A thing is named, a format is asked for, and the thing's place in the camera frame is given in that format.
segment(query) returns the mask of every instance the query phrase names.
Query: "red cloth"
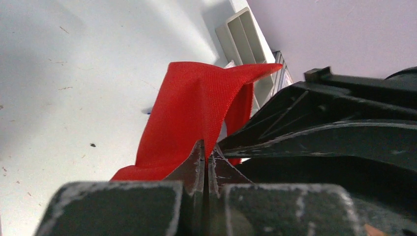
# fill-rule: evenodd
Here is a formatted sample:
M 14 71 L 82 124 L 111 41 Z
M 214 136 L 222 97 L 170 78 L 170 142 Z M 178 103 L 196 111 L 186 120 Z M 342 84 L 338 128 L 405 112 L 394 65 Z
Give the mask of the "red cloth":
M 204 139 L 206 158 L 223 121 L 227 134 L 250 118 L 253 82 L 282 67 L 248 64 L 228 69 L 197 62 L 173 62 L 161 85 L 143 132 L 136 163 L 120 169 L 112 180 L 162 180 Z M 238 164 L 239 159 L 230 160 Z

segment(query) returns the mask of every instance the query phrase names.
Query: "white object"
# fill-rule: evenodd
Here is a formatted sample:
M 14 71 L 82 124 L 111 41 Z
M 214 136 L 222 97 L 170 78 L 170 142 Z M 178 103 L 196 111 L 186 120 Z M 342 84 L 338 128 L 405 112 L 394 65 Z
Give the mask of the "white object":
M 236 65 L 266 63 L 264 50 L 248 7 L 239 11 L 216 28 L 217 36 L 228 60 Z M 271 97 L 273 75 L 255 82 L 252 114 Z

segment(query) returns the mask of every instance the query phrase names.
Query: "cloth fold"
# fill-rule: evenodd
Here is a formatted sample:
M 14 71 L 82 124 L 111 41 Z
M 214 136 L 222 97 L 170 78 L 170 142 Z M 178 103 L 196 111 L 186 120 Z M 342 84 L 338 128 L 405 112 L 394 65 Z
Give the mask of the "cloth fold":
M 162 180 L 203 139 L 209 157 L 223 121 L 230 135 L 250 118 L 253 82 L 281 64 L 247 64 L 228 69 L 198 62 L 172 62 L 143 132 L 135 165 L 112 180 Z M 240 159 L 229 159 L 236 165 Z

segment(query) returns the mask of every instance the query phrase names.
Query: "table surface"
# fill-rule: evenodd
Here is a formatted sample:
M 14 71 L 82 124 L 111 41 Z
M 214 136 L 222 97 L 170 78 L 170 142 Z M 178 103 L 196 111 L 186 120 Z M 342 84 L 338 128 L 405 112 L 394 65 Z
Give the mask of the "table surface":
M 214 29 L 247 6 L 246 0 L 0 4 L 4 236 L 33 235 L 63 184 L 107 181 L 134 164 L 169 62 L 225 66 Z

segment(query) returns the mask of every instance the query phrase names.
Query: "orange object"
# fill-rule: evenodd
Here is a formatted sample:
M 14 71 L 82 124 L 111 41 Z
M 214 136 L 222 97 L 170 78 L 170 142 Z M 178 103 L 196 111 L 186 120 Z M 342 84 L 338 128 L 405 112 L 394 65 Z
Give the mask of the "orange object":
M 112 180 L 162 180 L 201 139 L 207 159 L 223 121 L 230 135 L 249 120 L 253 82 L 281 67 L 248 64 L 223 69 L 197 62 L 171 63 L 143 132 L 135 165 L 120 169 Z M 236 165 L 240 159 L 230 162 Z

